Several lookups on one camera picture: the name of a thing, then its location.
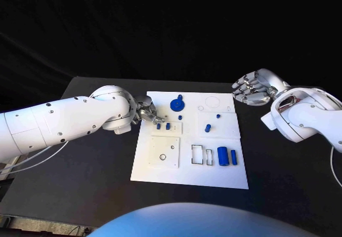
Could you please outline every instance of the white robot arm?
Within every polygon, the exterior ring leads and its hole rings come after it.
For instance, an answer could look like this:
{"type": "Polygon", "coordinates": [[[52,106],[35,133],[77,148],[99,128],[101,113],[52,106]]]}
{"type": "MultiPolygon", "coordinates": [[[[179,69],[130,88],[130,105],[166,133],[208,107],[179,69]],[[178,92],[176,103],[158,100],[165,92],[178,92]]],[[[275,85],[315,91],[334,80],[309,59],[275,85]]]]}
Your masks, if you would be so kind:
{"type": "Polygon", "coordinates": [[[119,86],[104,86],[90,97],[78,96],[0,114],[0,162],[94,133],[100,127],[116,134],[130,123],[158,117],[149,96],[136,99],[119,86]]]}
{"type": "Polygon", "coordinates": [[[260,106],[275,99],[262,117],[270,130],[279,129],[293,142],[321,133],[342,152],[342,102],[316,88],[292,88],[267,69],[249,73],[233,85],[236,99],[260,106]]]}

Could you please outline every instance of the black table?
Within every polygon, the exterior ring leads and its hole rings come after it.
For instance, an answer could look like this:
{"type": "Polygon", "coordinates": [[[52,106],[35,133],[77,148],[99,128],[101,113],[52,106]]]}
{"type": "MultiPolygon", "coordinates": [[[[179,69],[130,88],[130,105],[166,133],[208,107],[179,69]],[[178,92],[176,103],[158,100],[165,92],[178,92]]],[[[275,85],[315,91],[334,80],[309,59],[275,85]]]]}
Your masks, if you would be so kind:
{"type": "MultiPolygon", "coordinates": [[[[133,95],[146,91],[233,92],[228,83],[77,77],[62,98],[88,96],[112,84],[133,95]]],[[[0,213],[99,227],[146,206],[202,202],[253,211],[322,236],[337,236],[342,233],[342,188],[331,172],[331,145],[321,135],[296,144],[270,131],[260,121],[269,110],[269,105],[236,103],[250,190],[130,181],[140,129],[133,125],[123,135],[101,129],[71,141],[54,159],[21,172],[0,213]]],[[[341,157],[335,153],[340,177],[341,157]]]]}

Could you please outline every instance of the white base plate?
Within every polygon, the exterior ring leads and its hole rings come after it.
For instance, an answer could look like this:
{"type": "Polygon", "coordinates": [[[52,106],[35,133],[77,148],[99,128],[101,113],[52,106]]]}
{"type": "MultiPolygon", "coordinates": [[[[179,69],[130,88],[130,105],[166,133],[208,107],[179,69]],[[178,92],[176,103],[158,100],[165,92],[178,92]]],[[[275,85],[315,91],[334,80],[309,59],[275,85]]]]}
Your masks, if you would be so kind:
{"type": "Polygon", "coordinates": [[[182,127],[182,131],[178,129],[174,132],[169,131],[168,134],[168,131],[156,131],[156,125],[152,122],[142,122],[130,180],[249,189],[231,94],[149,91],[148,95],[153,99],[159,116],[171,122],[171,127],[172,122],[181,122],[182,126],[176,124],[176,127],[182,127]],[[185,108],[181,112],[175,112],[171,109],[171,102],[179,94],[184,96],[185,108]],[[202,132],[208,122],[213,125],[210,133],[202,132]],[[152,156],[169,152],[161,148],[156,154],[150,153],[153,136],[179,138],[178,168],[175,168],[175,165],[168,167],[168,165],[150,164],[152,156]],[[202,145],[204,147],[204,165],[191,162],[192,145],[202,145]],[[230,166],[220,166],[218,147],[228,148],[230,166]],[[213,166],[207,165],[205,150],[213,150],[213,166]],[[239,165],[231,163],[231,150],[236,150],[239,165]]]}

